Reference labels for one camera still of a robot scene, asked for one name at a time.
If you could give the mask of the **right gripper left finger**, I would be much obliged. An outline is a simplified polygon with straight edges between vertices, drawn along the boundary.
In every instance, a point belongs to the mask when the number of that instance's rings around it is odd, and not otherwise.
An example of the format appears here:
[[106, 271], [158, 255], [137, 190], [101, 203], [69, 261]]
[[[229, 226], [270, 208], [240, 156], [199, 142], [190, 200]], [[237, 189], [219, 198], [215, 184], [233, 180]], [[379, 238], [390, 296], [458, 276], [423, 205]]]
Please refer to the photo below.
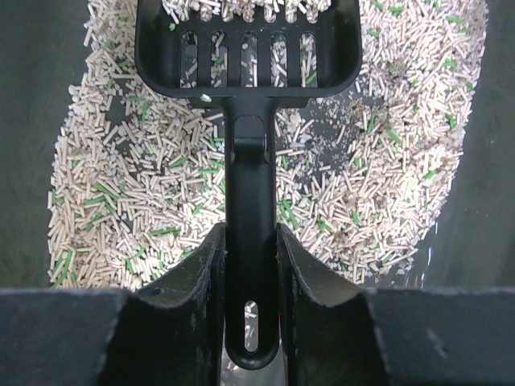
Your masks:
[[3, 289], [4, 385], [217, 385], [225, 227], [137, 292]]

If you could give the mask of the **grey litter box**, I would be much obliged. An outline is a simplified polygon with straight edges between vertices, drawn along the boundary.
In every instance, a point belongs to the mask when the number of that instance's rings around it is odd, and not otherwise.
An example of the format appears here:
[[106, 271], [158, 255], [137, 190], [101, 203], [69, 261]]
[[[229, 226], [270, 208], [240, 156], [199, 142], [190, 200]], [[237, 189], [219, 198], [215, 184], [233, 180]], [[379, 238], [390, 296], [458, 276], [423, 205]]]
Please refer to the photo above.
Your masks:
[[217, 95], [227, 223], [137, 293], [46, 289], [43, 189], [75, 2], [1, 4], [1, 289], [4, 385], [217, 385], [223, 352], [287, 385], [511, 385], [514, 291], [361, 289], [275, 220], [272, 115], [255, 88]]

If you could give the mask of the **black litter scoop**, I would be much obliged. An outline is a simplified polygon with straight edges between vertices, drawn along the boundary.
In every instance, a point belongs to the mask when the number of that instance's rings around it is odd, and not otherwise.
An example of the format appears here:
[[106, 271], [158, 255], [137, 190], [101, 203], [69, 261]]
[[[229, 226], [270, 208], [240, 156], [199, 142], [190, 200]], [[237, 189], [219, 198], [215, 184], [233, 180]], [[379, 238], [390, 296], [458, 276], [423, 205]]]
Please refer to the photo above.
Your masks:
[[159, 1], [137, 5], [134, 60], [157, 93], [225, 115], [225, 347], [258, 370], [279, 343], [274, 116], [344, 91], [361, 67], [356, 1], [334, 1], [316, 22], [272, 23], [256, 10], [177, 26]]

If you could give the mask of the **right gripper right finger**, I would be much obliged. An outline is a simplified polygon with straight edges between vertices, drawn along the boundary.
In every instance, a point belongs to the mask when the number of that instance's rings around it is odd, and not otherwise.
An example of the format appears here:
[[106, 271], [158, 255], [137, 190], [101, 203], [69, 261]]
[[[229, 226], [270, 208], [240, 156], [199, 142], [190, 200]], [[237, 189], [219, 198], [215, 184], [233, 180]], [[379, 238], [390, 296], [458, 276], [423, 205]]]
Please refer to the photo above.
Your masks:
[[289, 385], [511, 385], [511, 288], [362, 289], [277, 229]]

